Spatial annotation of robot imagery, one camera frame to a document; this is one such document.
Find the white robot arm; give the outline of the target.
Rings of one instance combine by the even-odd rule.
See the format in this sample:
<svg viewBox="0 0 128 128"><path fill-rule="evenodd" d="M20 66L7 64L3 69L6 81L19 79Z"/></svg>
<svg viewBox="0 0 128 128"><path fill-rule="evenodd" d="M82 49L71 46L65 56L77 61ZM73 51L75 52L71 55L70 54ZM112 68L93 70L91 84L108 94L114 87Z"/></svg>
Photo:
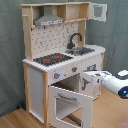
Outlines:
<svg viewBox="0 0 128 128"><path fill-rule="evenodd" d="M128 79L119 79L108 71L85 71L83 78L93 86L102 86L120 98L128 99Z"/></svg>

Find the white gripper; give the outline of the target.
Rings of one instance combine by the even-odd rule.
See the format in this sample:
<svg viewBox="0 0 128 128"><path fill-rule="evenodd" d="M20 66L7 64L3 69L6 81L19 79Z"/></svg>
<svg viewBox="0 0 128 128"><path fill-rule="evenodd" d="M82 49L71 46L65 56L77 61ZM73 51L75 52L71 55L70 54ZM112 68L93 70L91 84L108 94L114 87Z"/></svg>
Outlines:
<svg viewBox="0 0 128 128"><path fill-rule="evenodd" d="M108 71L86 71L83 78L94 86L108 87L112 74Z"/></svg>

